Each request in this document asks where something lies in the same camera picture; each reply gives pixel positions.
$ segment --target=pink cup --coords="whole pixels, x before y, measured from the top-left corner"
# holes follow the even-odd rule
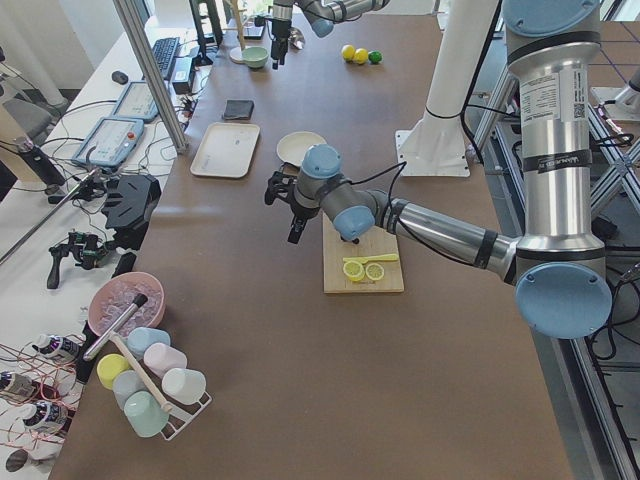
[[[187,356],[164,343],[154,343],[144,352],[144,364],[162,378],[172,368],[187,368]]]

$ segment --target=cup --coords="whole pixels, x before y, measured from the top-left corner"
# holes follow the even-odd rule
[[[105,355],[98,362],[98,378],[107,390],[113,389],[113,381],[125,370],[131,370],[127,359],[118,353]]]
[[[127,337],[127,348],[133,353],[136,360],[142,360],[144,352],[154,343],[171,345],[171,337],[164,330],[148,327],[134,328]]]
[[[118,375],[113,381],[113,393],[120,410],[124,410],[124,405],[131,395],[136,392],[147,391],[140,376],[133,370],[126,370]]]
[[[162,378],[172,368],[187,368],[187,356],[164,343],[154,343],[144,352],[144,364]]]
[[[207,388],[207,379],[198,370],[172,368],[162,377],[162,390],[184,405],[196,403]]]
[[[169,414],[149,392],[136,392],[124,404],[124,414],[138,434],[143,438],[160,433],[169,421]]]

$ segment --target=computer mouse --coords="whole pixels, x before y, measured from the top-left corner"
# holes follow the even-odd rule
[[[129,77],[126,73],[121,72],[120,70],[116,70],[111,74],[111,80],[120,85],[125,85],[129,81]]]

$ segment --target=light blue cup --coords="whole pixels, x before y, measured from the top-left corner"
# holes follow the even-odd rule
[[[147,390],[147,387],[135,370],[125,370],[113,381],[112,390],[120,410],[124,410],[129,397],[136,392]]]
[[[131,395],[124,404],[124,414],[138,436],[143,438],[157,435],[169,421],[169,414],[162,411],[149,392]]]
[[[135,328],[127,337],[127,348],[137,360],[141,360],[147,348],[154,343],[171,346],[171,337],[164,330],[148,327]]]

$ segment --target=wooden cutting board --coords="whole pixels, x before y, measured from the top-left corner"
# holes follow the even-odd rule
[[[343,257],[365,257],[384,253],[399,253],[398,242],[381,228],[374,227],[360,237],[355,245],[344,242],[340,234],[333,228],[329,217],[322,215],[322,253],[324,262],[325,293],[389,293],[404,292],[402,267],[397,262],[379,262],[384,267],[384,278],[377,282],[366,279],[361,282],[350,281],[344,273]]]

